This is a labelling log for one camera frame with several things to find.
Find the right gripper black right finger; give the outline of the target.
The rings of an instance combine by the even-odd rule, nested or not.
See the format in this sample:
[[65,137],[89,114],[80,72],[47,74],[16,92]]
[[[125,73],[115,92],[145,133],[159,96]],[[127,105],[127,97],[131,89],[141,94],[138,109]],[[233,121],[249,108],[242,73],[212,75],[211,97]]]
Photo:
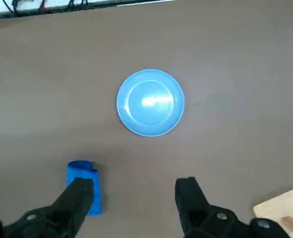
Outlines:
[[175,202],[185,238],[287,238],[276,222],[254,218],[241,222],[231,210],[211,205],[194,177],[178,178]]

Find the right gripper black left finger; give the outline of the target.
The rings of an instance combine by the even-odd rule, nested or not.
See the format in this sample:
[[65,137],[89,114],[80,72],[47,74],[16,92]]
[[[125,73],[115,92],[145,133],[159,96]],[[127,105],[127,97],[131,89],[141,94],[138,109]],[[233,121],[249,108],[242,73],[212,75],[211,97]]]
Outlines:
[[0,220],[0,238],[74,238],[93,199],[93,180],[75,178],[52,205],[30,210],[7,226]]

